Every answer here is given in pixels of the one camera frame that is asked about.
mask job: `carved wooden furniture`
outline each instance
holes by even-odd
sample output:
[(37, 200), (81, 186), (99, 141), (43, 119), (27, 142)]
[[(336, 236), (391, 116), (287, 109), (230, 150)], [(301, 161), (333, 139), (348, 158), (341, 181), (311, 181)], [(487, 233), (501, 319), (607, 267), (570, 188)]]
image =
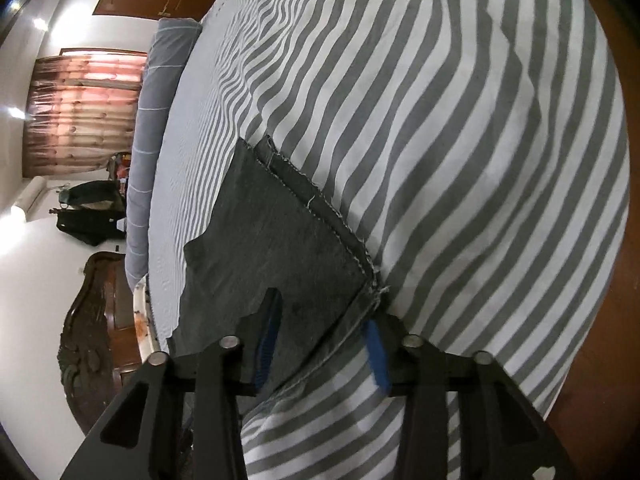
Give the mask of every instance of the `carved wooden furniture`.
[(58, 363), (66, 401), (86, 434), (140, 365), (124, 255), (95, 253), (66, 314)]

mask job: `wooden door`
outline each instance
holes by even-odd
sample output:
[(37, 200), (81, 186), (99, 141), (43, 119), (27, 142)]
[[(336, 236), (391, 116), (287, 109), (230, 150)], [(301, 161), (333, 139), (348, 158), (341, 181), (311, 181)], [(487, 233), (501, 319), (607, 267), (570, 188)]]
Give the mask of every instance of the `wooden door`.
[(201, 20), (214, 0), (100, 0), (94, 14), (133, 18)]

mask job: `dark gray denim piece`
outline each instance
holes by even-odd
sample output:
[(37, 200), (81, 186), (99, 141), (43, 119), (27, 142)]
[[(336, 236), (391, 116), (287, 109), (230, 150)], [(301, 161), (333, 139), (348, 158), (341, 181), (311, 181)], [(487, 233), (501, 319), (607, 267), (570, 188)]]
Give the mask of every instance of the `dark gray denim piece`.
[(241, 413), (307, 378), (380, 304), (363, 243), (269, 137), (254, 149), (238, 140), (210, 223), (184, 256), (180, 319), (169, 341), (175, 355), (232, 334), (267, 288), (282, 293), (269, 379), (257, 399), (238, 399)]

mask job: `metal bolt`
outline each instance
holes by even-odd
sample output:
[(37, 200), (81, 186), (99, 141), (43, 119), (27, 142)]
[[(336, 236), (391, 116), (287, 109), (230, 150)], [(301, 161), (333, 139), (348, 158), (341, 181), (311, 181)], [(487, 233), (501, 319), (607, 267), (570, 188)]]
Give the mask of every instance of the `metal bolt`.
[(235, 335), (225, 335), (220, 340), (220, 346), (222, 346), (222, 348), (226, 348), (227, 350), (231, 348), (235, 348), (239, 344), (240, 344), (240, 339)]
[(555, 467), (540, 466), (535, 473), (533, 473), (533, 480), (554, 480), (556, 477)]
[(424, 341), (419, 335), (409, 334), (402, 338), (402, 346), (405, 348), (420, 348), (422, 345)]
[(490, 365), (494, 362), (494, 356), (489, 352), (479, 351), (474, 354), (474, 361), (479, 365)]
[(146, 360), (152, 366), (163, 365), (169, 358), (164, 352), (153, 352)]

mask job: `striped bedsheet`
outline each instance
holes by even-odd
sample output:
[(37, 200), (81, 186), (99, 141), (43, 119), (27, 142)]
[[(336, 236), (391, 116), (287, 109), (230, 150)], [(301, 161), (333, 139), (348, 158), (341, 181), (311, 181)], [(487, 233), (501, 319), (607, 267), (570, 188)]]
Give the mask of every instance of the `striped bedsheet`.
[[(162, 344), (182, 248), (207, 226), (236, 138), (264, 134), (365, 241), (411, 332), (492, 352), (548, 412), (606, 291), (628, 202), (622, 92), (586, 0), (217, 0), (154, 185)], [(385, 478), (403, 407), (377, 391), (355, 338), (248, 418), (248, 473)], [(455, 479), (454, 396), (449, 429)]]

